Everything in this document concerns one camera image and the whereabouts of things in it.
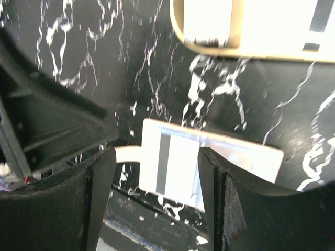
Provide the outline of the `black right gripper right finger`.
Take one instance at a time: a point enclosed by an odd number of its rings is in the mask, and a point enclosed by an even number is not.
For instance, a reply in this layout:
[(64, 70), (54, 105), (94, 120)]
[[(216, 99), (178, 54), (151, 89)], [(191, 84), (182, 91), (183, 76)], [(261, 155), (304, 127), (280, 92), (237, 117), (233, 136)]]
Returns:
[(298, 192), (198, 152), (211, 250), (334, 250), (334, 183)]

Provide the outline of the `cream leather card holder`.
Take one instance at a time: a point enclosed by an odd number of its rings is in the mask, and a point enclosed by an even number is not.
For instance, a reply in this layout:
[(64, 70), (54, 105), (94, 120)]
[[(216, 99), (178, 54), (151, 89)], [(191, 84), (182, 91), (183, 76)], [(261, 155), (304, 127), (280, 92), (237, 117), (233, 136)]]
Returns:
[(284, 152), (225, 134), (182, 127), (146, 118), (141, 146), (115, 148), (118, 163), (139, 163), (139, 188), (204, 212), (198, 171), (200, 147), (209, 147), (229, 162), (275, 182)]

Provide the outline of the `stack of cards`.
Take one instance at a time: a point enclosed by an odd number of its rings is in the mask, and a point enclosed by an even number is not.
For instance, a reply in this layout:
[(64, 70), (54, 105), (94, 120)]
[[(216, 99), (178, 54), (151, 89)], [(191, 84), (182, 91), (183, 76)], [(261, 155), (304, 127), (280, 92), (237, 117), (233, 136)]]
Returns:
[(230, 0), (184, 1), (184, 41), (209, 47), (225, 47), (230, 35), (232, 4)]

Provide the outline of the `credit card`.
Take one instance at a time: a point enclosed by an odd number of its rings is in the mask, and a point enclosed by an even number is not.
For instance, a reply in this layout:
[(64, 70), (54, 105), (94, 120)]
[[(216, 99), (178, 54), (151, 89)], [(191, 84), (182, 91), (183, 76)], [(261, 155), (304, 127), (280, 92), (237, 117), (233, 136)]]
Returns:
[(199, 142), (178, 135), (162, 134), (155, 192), (193, 206)]

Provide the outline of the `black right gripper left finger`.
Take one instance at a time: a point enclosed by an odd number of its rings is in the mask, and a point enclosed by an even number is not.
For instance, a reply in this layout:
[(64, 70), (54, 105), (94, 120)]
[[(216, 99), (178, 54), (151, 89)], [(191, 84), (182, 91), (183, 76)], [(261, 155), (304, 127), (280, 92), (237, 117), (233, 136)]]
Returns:
[(113, 147), (1, 191), (1, 250), (95, 250), (116, 169)]

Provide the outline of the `beige oval tray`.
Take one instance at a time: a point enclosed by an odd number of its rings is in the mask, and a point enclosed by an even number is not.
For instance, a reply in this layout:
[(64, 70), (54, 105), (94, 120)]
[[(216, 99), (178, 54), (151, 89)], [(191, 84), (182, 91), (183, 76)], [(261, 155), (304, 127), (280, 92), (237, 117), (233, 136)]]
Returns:
[(199, 54), (334, 62), (334, 1), (170, 1), (170, 20)]

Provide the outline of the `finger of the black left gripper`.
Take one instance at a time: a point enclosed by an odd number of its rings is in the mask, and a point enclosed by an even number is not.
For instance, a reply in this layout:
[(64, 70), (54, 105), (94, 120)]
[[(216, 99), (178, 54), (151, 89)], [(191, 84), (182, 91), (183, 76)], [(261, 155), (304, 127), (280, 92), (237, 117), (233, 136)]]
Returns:
[(113, 141), (106, 109), (39, 71), (1, 28), (1, 151), (15, 174), (33, 174)]

